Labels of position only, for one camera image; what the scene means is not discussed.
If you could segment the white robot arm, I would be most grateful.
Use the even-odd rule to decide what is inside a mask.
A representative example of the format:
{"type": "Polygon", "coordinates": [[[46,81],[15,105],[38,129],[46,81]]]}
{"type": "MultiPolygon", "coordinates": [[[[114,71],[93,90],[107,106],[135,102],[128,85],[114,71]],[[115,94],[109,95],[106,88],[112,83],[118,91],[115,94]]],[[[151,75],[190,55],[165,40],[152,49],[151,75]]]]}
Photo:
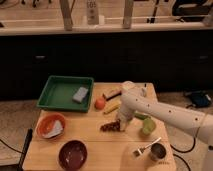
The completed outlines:
{"type": "Polygon", "coordinates": [[[149,114],[206,143],[208,149],[202,171],[213,171],[213,115],[151,100],[135,87],[124,90],[121,95],[117,113],[121,130],[126,129],[136,111],[149,114]]]}

